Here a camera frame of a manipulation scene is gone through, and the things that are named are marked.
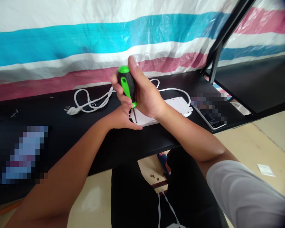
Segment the black desk surface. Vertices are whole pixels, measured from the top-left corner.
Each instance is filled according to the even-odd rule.
[[[215,82],[252,113],[285,103],[285,55],[219,67]]]
[[[160,80],[159,89],[179,88],[188,92],[192,97],[204,96],[216,104],[216,108],[219,109],[222,116],[228,118],[227,125],[218,130],[211,130],[194,110],[188,117],[210,132],[217,133],[248,122],[236,108],[220,98],[220,93],[199,72],[167,75],[158,77],[158,79]],[[87,90],[91,99],[95,99],[108,92],[110,87],[111,85],[102,85],[90,87]],[[48,143],[44,153],[47,155],[48,168],[51,168],[96,121],[120,105],[116,94],[113,93],[106,107],[93,113],[80,112],[77,115],[70,116],[66,114],[64,108],[65,106],[75,106],[74,93],[75,90],[71,90],[0,102],[0,124],[48,125]],[[164,99],[183,96],[187,100],[186,96],[178,91],[164,91],[161,92],[161,95]],[[86,103],[84,92],[78,94],[78,102],[80,104]],[[16,109],[18,110],[16,117],[10,118]],[[121,137],[127,139],[127,143],[122,146],[119,143]],[[137,161],[177,146],[179,146],[178,141],[160,124],[144,127],[141,131],[113,129],[104,139],[89,175],[112,169],[130,161]],[[0,150],[0,157],[2,157],[2,153],[9,157],[10,150]],[[1,178],[2,161],[0,162]],[[0,185],[0,204],[25,197],[32,187],[33,185],[30,184]]]

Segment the white t-shirt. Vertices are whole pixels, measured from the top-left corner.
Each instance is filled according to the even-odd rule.
[[[220,161],[207,172],[207,183],[235,228],[281,227],[285,197],[237,161]]]

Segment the white cable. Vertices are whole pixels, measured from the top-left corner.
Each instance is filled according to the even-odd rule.
[[[150,81],[157,81],[158,84],[157,84],[156,88],[159,87],[159,80],[158,80],[158,79],[151,79]],[[191,104],[191,98],[190,98],[189,94],[188,94],[186,91],[183,91],[183,90],[181,90],[181,89],[176,89],[176,88],[166,88],[166,89],[162,89],[162,90],[158,90],[158,91],[161,92],[161,91],[166,91],[166,90],[177,90],[177,91],[183,92],[183,93],[186,94],[187,97],[188,97],[188,105]]]
[[[159,80],[158,80],[158,79],[151,79],[150,81],[157,81],[158,84],[157,84],[156,88],[159,87]],[[181,89],[176,89],[176,88],[167,88],[167,89],[162,89],[162,90],[158,90],[158,91],[161,92],[161,91],[166,91],[166,90],[177,90],[177,91],[183,92],[183,93],[186,94],[187,97],[188,97],[188,105],[191,104],[191,98],[190,98],[189,94],[188,94],[186,91],[183,91],[183,90],[181,90]],[[84,105],[82,105],[82,106],[80,106],[80,105],[78,104],[77,99],[76,99],[77,94],[78,94],[80,91],[85,91],[86,94],[87,94],[87,98],[88,98],[88,103],[86,103],[86,104],[84,104]],[[105,107],[105,106],[107,105],[107,103],[108,103],[108,101],[109,101],[109,98],[110,98],[110,96],[112,95],[113,92],[116,92],[116,91],[113,90],[113,87],[111,86],[109,92],[107,92],[107,93],[106,93],[105,95],[103,95],[101,98],[98,98],[98,99],[95,99],[95,100],[91,101],[89,92],[88,92],[87,90],[85,90],[85,89],[79,89],[79,90],[77,90],[77,91],[75,92],[75,94],[74,94],[74,101],[75,101],[75,104],[77,105],[77,108],[68,106],[68,107],[66,107],[66,109],[64,109],[64,110],[65,110],[66,113],[69,114],[69,115],[75,115],[75,114],[79,113],[80,111],[83,111],[83,112],[86,112],[86,113],[94,112],[94,111],[96,111],[97,109],[101,109],[101,108],[103,108],[103,107]],[[100,106],[95,107],[95,106],[92,106],[92,105],[91,105],[92,103],[95,103],[95,102],[101,100],[101,99],[104,98],[105,96],[107,96],[107,98],[103,101],[103,103],[102,103]],[[84,110],[83,107],[86,107],[87,105],[88,105],[90,108],[92,108],[92,110],[89,110],[89,111]]]

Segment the right hand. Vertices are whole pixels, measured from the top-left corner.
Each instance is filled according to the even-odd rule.
[[[136,81],[136,108],[145,116],[157,119],[165,113],[167,107],[166,102],[162,99],[156,86],[144,75],[141,69],[137,66],[133,56],[128,58],[128,66],[132,77]],[[114,71],[111,76],[113,89],[116,91],[118,99],[125,107],[132,107],[132,101],[125,96],[124,90],[118,84],[117,71]]]

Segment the screwdriver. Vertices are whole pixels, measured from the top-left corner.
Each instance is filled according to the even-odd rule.
[[[123,88],[123,93],[132,100],[133,104],[132,109],[135,117],[135,122],[137,123],[136,114],[134,110],[134,108],[137,105],[137,102],[135,100],[135,81],[130,73],[129,67],[127,66],[119,67],[117,77],[118,77],[118,83]]]

